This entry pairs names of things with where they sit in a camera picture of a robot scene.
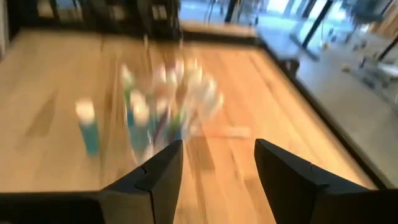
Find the black standing desk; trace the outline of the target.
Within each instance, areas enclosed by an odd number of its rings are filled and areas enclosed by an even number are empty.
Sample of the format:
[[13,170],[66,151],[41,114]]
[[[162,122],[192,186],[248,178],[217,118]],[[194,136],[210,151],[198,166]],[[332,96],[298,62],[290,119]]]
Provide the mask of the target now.
[[306,0],[307,5],[305,6],[304,10],[301,13],[301,21],[294,27],[294,31],[289,34],[289,39],[300,49],[303,50],[312,60],[319,61],[320,57],[317,55],[313,50],[309,48],[309,43],[313,39],[316,31],[318,30],[319,26],[325,19],[326,15],[328,14],[330,8],[333,5],[334,0],[325,0],[325,3],[319,12],[318,16],[314,20],[312,26],[310,27],[309,31],[306,33],[303,39],[300,39],[300,31],[303,29],[305,21],[308,20],[310,13],[313,11],[316,3],[320,0]]

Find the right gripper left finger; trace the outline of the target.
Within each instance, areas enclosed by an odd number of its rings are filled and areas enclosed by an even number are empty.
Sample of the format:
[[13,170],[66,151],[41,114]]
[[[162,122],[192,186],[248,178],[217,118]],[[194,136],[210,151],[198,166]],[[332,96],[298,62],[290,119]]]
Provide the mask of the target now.
[[173,224],[182,169],[175,140],[101,190],[0,193],[0,224]]

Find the black aluminium table frame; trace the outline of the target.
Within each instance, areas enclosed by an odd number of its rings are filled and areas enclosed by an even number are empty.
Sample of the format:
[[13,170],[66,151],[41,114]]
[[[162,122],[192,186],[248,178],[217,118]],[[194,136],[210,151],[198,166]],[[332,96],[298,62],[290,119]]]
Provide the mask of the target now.
[[[254,178],[249,157],[256,138],[285,147],[310,162],[363,186],[386,189],[391,182],[305,87],[289,79],[266,42],[251,35],[187,30],[183,42],[151,39],[151,46],[178,49],[195,57],[215,77],[226,99],[210,121],[200,125],[198,139],[213,166],[229,166],[237,158],[243,179]],[[87,188],[73,102],[92,97],[100,123],[111,117],[116,94],[111,85],[118,72],[118,53],[144,45],[141,36],[91,34],[65,30],[23,30],[0,61],[0,186],[10,190],[41,189],[46,168],[73,169],[52,185],[64,189],[71,181]],[[246,126],[249,138],[208,138],[203,128]]]

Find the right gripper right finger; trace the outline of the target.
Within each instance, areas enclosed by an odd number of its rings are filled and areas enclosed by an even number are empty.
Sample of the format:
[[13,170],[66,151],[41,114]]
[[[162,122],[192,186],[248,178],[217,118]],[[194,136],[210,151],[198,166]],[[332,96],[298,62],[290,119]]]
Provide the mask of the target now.
[[398,224],[398,189],[367,189],[264,139],[254,158],[277,224]]

